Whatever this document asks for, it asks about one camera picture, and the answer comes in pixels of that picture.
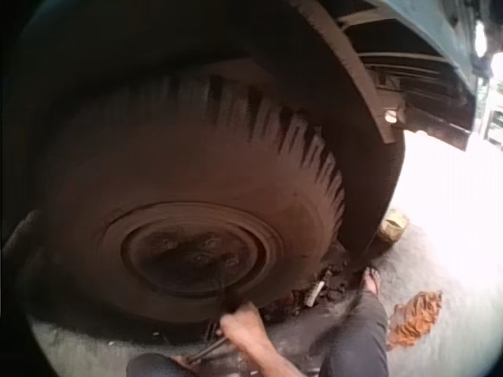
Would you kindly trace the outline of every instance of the truck tire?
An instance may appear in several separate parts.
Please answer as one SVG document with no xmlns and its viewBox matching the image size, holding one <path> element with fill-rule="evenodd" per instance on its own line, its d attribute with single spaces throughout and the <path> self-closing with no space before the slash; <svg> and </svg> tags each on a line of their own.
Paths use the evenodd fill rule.
<svg viewBox="0 0 503 377">
<path fill-rule="evenodd" d="M 251 88 L 169 76 L 61 119 L 39 165 L 47 250 L 127 313 L 198 322 L 225 290 L 265 305 L 316 270 L 340 227 L 332 154 Z"/>
</svg>

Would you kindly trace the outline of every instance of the debris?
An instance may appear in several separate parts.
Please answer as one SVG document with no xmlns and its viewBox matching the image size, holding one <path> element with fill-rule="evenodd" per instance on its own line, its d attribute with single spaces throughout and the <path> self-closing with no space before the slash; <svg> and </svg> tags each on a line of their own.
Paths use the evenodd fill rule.
<svg viewBox="0 0 503 377">
<path fill-rule="evenodd" d="M 304 305 L 307 307 L 312 307 L 316 302 L 316 298 L 319 296 L 321 289 L 327 284 L 327 281 L 332 276 L 332 271 L 330 269 L 326 269 L 325 273 L 321 280 L 317 281 L 313 287 L 307 292 L 306 297 L 304 299 Z"/>
<path fill-rule="evenodd" d="M 410 347 L 428 334 L 442 308 L 442 292 L 419 292 L 405 305 L 396 305 L 388 321 L 387 349 Z"/>
</svg>

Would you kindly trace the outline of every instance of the leg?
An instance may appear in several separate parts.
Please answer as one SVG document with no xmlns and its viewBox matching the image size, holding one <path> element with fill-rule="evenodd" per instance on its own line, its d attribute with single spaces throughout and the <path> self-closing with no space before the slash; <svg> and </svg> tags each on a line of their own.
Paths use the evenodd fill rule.
<svg viewBox="0 0 503 377">
<path fill-rule="evenodd" d="M 388 377 L 387 316 L 377 298 L 377 272 L 367 269 L 364 283 L 360 302 L 339 329 L 321 366 L 321 377 Z"/>
<path fill-rule="evenodd" d="M 127 364 L 127 377 L 193 377 L 197 374 L 160 353 L 143 353 Z"/>
</svg>

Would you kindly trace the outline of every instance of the foot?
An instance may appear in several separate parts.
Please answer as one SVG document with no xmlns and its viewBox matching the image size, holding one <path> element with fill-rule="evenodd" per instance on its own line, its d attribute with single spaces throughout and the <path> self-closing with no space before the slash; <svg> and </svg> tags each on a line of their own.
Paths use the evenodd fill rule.
<svg viewBox="0 0 503 377">
<path fill-rule="evenodd" d="M 372 268 L 367 267 L 363 273 L 363 289 L 365 291 L 371 291 L 375 295 L 380 293 L 380 274 L 379 272 Z"/>
</svg>

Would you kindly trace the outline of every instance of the hand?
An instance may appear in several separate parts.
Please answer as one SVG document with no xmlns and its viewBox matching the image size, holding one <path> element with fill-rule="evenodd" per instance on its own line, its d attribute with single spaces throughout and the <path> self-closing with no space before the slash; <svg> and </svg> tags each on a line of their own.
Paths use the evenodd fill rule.
<svg viewBox="0 0 503 377">
<path fill-rule="evenodd" d="M 264 353 L 276 353 L 259 311 L 251 302 L 242 305 L 234 314 L 224 315 L 220 319 L 220 328 L 232 344 L 252 359 Z"/>
</svg>

